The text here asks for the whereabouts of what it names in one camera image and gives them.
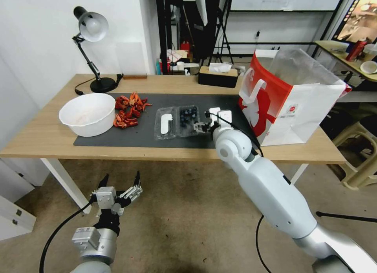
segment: bag handle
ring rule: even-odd
[[[249,89],[248,89],[246,83],[247,83],[248,78],[251,78],[250,81],[253,80],[253,75],[254,75],[253,68],[249,68],[245,72],[245,75],[244,75],[243,81],[242,81],[242,87],[241,87],[241,90],[238,94],[246,104],[253,103],[256,99],[256,96],[258,95],[259,90],[261,88],[265,89],[266,86],[267,86],[267,83],[263,79],[259,79],[256,82],[255,87],[253,88],[253,91],[249,94]]]

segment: tripod stand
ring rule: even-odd
[[[216,30],[214,47],[216,45],[216,41],[217,41],[217,38],[219,36],[220,29],[222,29],[223,37],[222,37],[222,43],[221,43],[221,51],[219,53],[219,48],[217,48],[216,57],[220,59],[221,63],[223,62],[221,57],[223,55],[223,48],[224,48],[224,44],[225,44],[226,48],[228,49],[228,52],[229,52],[229,55],[230,55],[230,58],[231,58],[231,62],[232,62],[232,64],[234,64],[233,58],[232,58],[232,53],[231,53],[231,48],[229,46],[228,38],[227,38],[227,35],[225,33],[226,28],[227,28],[227,23],[228,23],[229,12],[231,10],[231,5],[232,5],[232,0],[225,0],[223,9],[221,10],[220,8],[218,8],[218,21],[219,22],[216,24],[217,30]],[[209,57],[208,66],[212,61],[213,55],[214,54],[213,54],[213,50],[212,50],[211,55]]]

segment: shopping bag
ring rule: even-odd
[[[273,58],[269,70],[260,57]],[[305,143],[346,88],[300,49],[256,50],[239,106],[262,146]]]

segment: black mat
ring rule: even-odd
[[[121,93],[110,93],[118,97]],[[209,121],[204,116],[204,111],[212,107],[232,111],[232,122],[245,131],[251,128],[238,107],[238,95],[198,95],[198,94],[139,94],[153,106],[146,107],[138,119],[139,125],[126,129],[112,127],[107,132],[95,137],[78,136],[74,145],[78,146],[110,146],[110,147],[169,147],[169,148],[214,148],[210,135],[192,137],[176,137],[174,139],[154,139],[154,122],[156,111],[162,107],[196,105],[199,109],[200,121]]]

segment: wooden tissue box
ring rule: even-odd
[[[210,72],[209,67],[202,66],[199,70],[198,83],[234,88],[236,87],[237,79],[238,74],[236,69],[230,69],[230,71],[227,73],[218,73]]]

